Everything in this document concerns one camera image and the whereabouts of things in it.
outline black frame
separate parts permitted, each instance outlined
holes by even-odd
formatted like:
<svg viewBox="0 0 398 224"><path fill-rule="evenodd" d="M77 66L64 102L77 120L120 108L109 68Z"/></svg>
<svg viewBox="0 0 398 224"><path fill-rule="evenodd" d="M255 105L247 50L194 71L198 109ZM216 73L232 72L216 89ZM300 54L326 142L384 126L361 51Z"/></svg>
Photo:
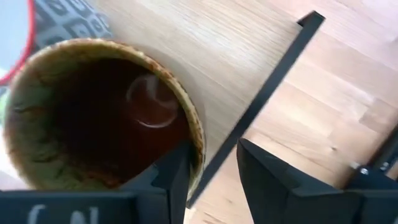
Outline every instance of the black frame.
<svg viewBox="0 0 398 224"><path fill-rule="evenodd" d="M224 160L231 153L237 140L244 134L254 118L256 118L257 114L260 112L261 108L267 103L268 99L284 79L287 72L303 52L304 48L310 42L324 20L325 18L321 14L313 11L297 21L303 29L298 33L295 40L287 49L285 55L276 65L269 78L265 81L257 95L254 97L252 103L236 123L234 129L230 132L214 158L206 167L201 181L198 184L198 188L194 191L191 199L187 203L188 208L191 208L197 201L198 197L212 180Z"/></svg>
<svg viewBox="0 0 398 224"><path fill-rule="evenodd" d="M374 170L387 173L398 160L398 125L391 131L368 166Z"/></svg>

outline stain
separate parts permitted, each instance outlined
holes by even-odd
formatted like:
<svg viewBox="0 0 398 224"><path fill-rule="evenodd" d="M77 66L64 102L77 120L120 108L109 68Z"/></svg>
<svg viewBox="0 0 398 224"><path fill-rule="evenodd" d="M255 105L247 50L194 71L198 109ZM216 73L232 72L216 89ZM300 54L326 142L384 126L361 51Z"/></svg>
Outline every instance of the stain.
<svg viewBox="0 0 398 224"><path fill-rule="evenodd" d="M203 222L207 223L207 224L215 224L215 223L222 223L222 224L226 224L226 222L223 222L221 220L219 220L218 218L214 217L213 215L210 215L209 213L203 212L206 216L212 218L212 222L211 221L206 221L204 220Z"/></svg>

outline wooden table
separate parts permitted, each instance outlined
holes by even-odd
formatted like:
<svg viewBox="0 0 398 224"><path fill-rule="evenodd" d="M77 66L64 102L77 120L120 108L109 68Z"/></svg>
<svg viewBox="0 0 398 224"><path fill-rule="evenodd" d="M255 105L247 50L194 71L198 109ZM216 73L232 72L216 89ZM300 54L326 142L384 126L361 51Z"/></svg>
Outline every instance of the wooden table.
<svg viewBox="0 0 398 224"><path fill-rule="evenodd" d="M191 204L323 21L312 14L297 23L267 1L90 3L108 16L116 39L197 84L207 151L206 170Z"/></svg>

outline wood grain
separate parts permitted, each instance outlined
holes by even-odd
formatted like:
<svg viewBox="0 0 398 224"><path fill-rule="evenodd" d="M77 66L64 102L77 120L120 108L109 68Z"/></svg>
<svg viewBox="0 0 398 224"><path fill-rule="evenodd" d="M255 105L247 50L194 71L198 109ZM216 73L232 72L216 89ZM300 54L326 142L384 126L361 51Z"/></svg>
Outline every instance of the wood grain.
<svg viewBox="0 0 398 224"><path fill-rule="evenodd" d="M294 21L312 10L326 17L321 31L245 137L341 187L398 122L394 0L91 2L119 39L167 54L201 86L208 157L297 35ZM190 223L252 223L234 153L189 212Z"/></svg>
<svg viewBox="0 0 398 224"><path fill-rule="evenodd" d="M118 39L155 48L198 83L208 162L300 30L269 2L104 1Z"/></svg>

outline cup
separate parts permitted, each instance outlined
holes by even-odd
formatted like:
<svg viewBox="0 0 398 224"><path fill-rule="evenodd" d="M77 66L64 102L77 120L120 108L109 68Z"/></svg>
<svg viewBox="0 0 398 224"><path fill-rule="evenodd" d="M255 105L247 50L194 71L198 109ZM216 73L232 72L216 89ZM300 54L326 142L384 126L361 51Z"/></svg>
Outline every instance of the cup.
<svg viewBox="0 0 398 224"><path fill-rule="evenodd" d="M6 98L4 140L19 177L38 190L116 189L190 139L189 197L203 172L205 132L200 96L187 91L194 79L179 71L112 40L38 51Z"/></svg>

